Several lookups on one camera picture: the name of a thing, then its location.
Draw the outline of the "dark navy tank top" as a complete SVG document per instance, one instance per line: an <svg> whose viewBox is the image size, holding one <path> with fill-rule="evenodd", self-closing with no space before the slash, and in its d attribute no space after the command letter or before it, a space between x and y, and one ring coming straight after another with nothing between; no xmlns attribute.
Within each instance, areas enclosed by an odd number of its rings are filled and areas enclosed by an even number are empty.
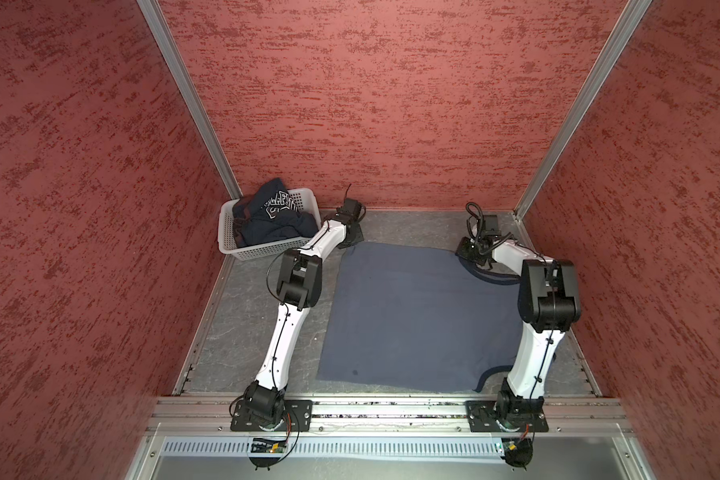
<svg viewBox="0 0 720 480"><path fill-rule="evenodd" d="M280 178L275 178L232 208L237 247L250 247L296 237L313 237L319 230L310 213L299 210Z"/></svg>

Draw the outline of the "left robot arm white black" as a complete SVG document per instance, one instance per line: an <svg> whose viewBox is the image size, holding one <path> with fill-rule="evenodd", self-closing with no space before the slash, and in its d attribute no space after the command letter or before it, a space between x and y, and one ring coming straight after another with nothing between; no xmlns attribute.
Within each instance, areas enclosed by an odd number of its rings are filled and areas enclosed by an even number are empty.
<svg viewBox="0 0 720 480"><path fill-rule="evenodd" d="M278 303L273 335L262 366L239 401L240 416L252 425L272 431L286 421L291 360L301 327L322 294L324 260L363 240L361 221L336 214L304 246L281 255L276 286L269 290Z"/></svg>

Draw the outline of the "left corner aluminium post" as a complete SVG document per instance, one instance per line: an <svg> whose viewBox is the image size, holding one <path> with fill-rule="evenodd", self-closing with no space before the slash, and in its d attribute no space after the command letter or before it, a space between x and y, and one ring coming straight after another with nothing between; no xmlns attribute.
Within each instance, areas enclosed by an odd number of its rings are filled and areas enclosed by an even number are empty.
<svg viewBox="0 0 720 480"><path fill-rule="evenodd" d="M159 2L138 0L137 4L229 196L233 199L240 198L242 196L240 186L181 57Z"/></svg>

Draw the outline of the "grey blue tank top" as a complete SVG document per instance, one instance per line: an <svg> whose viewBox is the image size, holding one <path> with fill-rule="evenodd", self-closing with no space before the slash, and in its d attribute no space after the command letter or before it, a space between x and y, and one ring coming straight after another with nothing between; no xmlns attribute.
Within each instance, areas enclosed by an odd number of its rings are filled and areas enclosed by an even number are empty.
<svg viewBox="0 0 720 480"><path fill-rule="evenodd" d="M477 278L446 250L363 242L342 256L317 377L480 391L515 362L518 292Z"/></svg>

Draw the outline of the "white plastic laundry basket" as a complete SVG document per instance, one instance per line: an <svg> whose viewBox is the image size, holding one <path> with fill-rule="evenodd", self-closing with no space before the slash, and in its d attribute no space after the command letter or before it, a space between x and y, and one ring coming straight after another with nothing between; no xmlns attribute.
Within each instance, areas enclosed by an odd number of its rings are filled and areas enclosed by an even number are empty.
<svg viewBox="0 0 720 480"><path fill-rule="evenodd" d="M311 215L318 226L321 226L320 211L317 199L309 188L290 189L288 193L295 202L295 206L302 213ZM255 260L280 254L290 248L299 248L305 245L310 237L293 237L285 240L266 242L249 247L238 247L233 235L233 207L238 199L229 200L221 206L218 221L217 242L219 251L225 255L232 255L240 261Z"/></svg>

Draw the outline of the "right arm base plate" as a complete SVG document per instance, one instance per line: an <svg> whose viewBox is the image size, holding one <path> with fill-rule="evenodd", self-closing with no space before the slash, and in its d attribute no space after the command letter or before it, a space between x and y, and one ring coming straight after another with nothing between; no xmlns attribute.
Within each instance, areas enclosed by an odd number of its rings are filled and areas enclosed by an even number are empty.
<svg viewBox="0 0 720 480"><path fill-rule="evenodd" d="M467 401L466 419L473 433L547 433L544 398L536 400Z"/></svg>

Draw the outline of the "corner aluminium post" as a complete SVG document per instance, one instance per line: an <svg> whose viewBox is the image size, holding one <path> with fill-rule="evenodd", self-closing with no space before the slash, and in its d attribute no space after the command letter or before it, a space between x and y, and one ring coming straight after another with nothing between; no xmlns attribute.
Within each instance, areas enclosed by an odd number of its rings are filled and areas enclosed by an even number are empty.
<svg viewBox="0 0 720 480"><path fill-rule="evenodd" d="M229 196L233 199L240 198L242 196L240 186L181 57L159 2L138 0L137 4Z"/></svg>
<svg viewBox="0 0 720 480"><path fill-rule="evenodd" d="M514 209L514 218L523 223L546 180L564 153L573 135L617 64L652 4L651 0L629 0L616 20L536 173Z"/></svg>

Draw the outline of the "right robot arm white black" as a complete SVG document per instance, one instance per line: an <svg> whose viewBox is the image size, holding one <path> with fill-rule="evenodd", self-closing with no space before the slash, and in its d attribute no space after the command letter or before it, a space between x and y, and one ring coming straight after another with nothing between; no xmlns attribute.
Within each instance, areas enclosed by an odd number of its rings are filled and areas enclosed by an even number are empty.
<svg viewBox="0 0 720 480"><path fill-rule="evenodd" d="M559 343L581 317L575 266L513 240L509 234L460 240L456 255L473 276L494 285L517 285L523 322L517 356L496 401L473 415L491 431L545 430L546 380Z"/></svg>

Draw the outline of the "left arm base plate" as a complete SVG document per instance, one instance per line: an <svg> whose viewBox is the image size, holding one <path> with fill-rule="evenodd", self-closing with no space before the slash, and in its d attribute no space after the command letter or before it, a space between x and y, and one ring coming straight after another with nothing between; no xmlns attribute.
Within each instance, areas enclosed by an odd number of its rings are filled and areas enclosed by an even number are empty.
<svg viewBox="0 0 720 480"><path fill-rule="evenodd" d="M229 429L233 432L306 432L310 429L312 410L310 400L276 400L269 412L254 409L247 400L240 400L232 409Z"/></svg>

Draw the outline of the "aluminium front rail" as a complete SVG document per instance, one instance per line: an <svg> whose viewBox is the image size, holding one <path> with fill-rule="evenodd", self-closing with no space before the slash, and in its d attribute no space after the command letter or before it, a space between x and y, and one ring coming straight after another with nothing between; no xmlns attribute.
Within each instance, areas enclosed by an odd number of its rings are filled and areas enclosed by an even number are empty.
<svg viewBox="0 0 720 480"><path fill-rule="evenodd" d="M231 395L161 397L147 423L149 432L163 435L240 434L229 429ZM290 400L313 402L308 436L515 436L473 433L466 419L467 401L488 401L471 394L305 394ZM634 429L621 401L602 397L552 397L543 412L550 437L632 437Z"/></svg>

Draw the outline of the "right corner aluminium post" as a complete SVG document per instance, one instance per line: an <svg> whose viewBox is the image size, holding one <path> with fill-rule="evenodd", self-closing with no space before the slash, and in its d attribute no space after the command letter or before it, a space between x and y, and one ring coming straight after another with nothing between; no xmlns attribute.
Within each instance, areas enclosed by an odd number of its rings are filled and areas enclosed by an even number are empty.
<svg viewBox="0 0 720 480"><path fill-rule="evenodd" d="M523 223L546 180L564 153L573 135L617 64L652 4L651 0L629 0L616 20L536 173L514 209L514 218Z"/></svg>

